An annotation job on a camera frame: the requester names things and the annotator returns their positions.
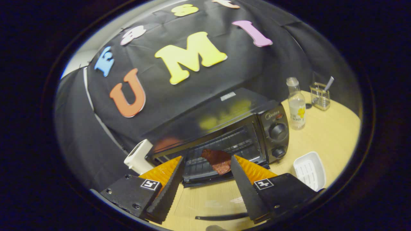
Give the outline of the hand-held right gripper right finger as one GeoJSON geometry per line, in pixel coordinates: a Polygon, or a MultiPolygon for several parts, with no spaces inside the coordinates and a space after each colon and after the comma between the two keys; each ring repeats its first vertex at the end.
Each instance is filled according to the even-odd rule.
{"type": "Polygon", "coordinates": [[[285,220],[318,195],[292,174],[277,175],[237,155],[232,156],[231,171],[254,224],[285,220]]]}

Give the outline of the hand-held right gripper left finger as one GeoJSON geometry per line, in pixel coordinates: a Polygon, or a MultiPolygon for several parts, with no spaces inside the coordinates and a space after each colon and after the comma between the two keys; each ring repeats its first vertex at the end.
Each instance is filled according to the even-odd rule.
{"type": "Polygon", "coordinates": [[[165,221],[184,172],[178,156],[140,175],[125,175],[100,194],[119,209],[158,224],[165,221]]]}

